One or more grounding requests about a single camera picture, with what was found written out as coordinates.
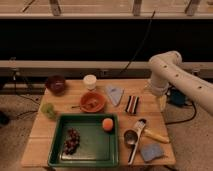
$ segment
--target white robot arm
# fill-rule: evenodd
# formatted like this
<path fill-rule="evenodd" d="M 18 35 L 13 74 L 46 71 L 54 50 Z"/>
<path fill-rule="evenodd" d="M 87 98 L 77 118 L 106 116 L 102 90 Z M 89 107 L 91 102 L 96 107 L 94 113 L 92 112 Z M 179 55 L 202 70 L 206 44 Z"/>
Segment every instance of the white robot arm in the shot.
<path fill-rule="evenodd" d="M 148 87 L 151 93 L 162 96 L 166 93 L 170 82 L 213 116 L 213 85 L 182 70 L 178 66 L 181 62 L 181 55 L 177 51 L 169 51 L 150 58 L 152 75 Z"/>

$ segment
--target purple grapes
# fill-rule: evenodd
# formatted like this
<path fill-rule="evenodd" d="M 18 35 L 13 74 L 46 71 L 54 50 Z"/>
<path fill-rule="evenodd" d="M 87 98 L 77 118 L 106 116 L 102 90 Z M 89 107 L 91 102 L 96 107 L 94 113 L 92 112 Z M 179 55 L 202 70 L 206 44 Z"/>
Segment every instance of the purple grapes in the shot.
<path fill-rule="evenodd" d="M 69 135 L 69 139 L 64 142 L 63 152 L 67 155 L 71 155 L 76 152 L 76 149 L 80 145 L 80 135 L 74 128 L 70 128 L 67 133 Z"/>

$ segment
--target spoon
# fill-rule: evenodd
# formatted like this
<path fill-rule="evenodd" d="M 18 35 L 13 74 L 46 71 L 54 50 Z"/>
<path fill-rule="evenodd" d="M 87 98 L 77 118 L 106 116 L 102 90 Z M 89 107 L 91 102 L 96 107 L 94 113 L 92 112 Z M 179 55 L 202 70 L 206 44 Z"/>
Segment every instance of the spoon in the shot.
<path fill-rule="evenodd" d="M 135 149 L 135 145 L 138 141 L 138 134 L 133 130 L 127 130 L 124 133 L 124 141 L 125 141 L 126 145 L 128 145 L 132 148 L 130 156 L 129 156 L 129 160 L 128 160 L 128 164 L 129 164 L 130 161 L 132 160 L 132 157 L 134 157 L 132 155 L 133 155 L 133 151 Z"/>

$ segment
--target dark background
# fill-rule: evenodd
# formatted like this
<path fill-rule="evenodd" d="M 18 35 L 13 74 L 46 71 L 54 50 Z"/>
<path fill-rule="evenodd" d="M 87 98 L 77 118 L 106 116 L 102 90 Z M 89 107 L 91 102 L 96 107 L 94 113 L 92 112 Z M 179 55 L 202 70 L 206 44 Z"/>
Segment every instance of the dark background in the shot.
<path fill-rule="evenodd" d="M 149 20 L 0 20 L 0 59 L 128 61 Z M 183 61 L 213 61 L 213 20 L 157 20 L 136 61 L 177 50 Z"/>

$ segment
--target peach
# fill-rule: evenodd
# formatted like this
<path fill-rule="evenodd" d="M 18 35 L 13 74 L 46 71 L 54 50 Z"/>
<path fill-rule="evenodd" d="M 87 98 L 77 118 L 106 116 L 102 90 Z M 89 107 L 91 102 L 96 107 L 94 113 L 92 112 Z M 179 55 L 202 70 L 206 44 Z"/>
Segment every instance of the peach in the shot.
<path fill-rule="evenodd" d="M 102 127 L 104 131 L 111 131 L 113 128 L 113 120 L 111 118 L 105 118 L 102 122 Z"/>

